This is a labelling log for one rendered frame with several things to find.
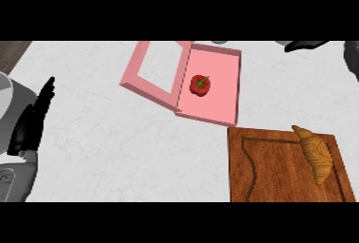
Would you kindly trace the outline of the black curved object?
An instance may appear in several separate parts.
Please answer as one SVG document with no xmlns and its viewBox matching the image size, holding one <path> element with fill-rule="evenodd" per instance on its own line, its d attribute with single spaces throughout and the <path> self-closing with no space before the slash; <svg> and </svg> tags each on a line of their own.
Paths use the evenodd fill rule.
<svg viewBox="0 0 359 243">
<path fill-rule="evenodd" d="M 299 49 L 317 49 L 324 44 L 327 44 L 327 41 L 293 41 L 286 46 L 286 52 L 293 52 Z"/>
</svg>

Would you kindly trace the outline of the golden brown croissant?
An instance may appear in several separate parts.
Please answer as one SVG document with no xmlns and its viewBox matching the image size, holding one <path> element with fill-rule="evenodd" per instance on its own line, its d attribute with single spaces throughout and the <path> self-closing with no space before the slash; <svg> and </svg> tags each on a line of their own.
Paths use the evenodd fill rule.
<svg viewBox="0 0 359 243">
<path fill-rule="evenodd" d="M 317 185 L 321 185 L 331 174 L 334 165 L 327 143 L 323 137 L 309 129 L 297 125 L 291 129 L 300 139 L 303 155 L 314 168 Z"/>
</svg>

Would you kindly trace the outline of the dark grey rounded object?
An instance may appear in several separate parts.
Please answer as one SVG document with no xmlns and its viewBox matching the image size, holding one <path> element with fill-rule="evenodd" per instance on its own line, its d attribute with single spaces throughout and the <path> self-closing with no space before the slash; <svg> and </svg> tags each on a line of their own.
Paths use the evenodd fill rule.
<svg viewBox="0 0 359 243">
<path fill-rule="evenodd" d="M 346 41 L 345 60 L 349 71 L 355 74 L 359 81 L 359 41 Z"/>
</svg>

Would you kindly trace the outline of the pink cardboard box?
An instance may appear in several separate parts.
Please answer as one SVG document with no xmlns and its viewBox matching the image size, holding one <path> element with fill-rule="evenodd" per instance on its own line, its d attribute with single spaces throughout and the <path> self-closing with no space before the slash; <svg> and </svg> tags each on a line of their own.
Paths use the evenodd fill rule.
<svg viewBox="0 0 359 243">
<path fill-rule="evenodd" d="M 139 41 L 120 85 L 179 117 L 237 126 L 241 51 L 191 41 Z M 204 97 L 190 91 L 195 75 L 209 76 Z"/>
</svg>

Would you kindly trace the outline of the brown wooden cutting board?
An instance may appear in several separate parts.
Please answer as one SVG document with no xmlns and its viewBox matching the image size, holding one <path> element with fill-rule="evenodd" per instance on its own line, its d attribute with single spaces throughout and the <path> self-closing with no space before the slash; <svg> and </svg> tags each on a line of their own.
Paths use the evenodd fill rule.
<svg viewBox="0 0 359 243">
<path fill-rule="evenodd" d="M 315 182 L 300 139 L 291 131 L 228 129 L 231 202 L 355 202 L 336 136 L 320 135 L 334 159 L 330 177 Z"/>
</svg>

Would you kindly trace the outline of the red bell pepper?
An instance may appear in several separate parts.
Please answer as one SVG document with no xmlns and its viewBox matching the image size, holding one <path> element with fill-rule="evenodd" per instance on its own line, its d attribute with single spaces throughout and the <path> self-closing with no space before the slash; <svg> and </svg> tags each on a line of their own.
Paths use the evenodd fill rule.
<svg viewBox="0 0 359 243">
<path fill-rule="evenodd" d="M 204 97 L 210 90 L 209 76 L 195 75 L 191 79 L 190 91 L 200 97 Z"/>
</svg>

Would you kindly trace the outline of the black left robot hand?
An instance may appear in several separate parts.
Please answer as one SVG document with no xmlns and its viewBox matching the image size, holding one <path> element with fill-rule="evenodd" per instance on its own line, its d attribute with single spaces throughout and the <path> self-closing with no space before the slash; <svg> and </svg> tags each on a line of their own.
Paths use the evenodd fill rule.
<svg viewBox="0 0 359 243">
<path fill-rule="evenodd" d="M 55 97 L 55 78 L 43 85 L 36 103 L 29 104 L 14 127 L 8 155 L 17 156 L 21 151 L 37 151 L 42 143 L 43 121 Z"/>
</svg>

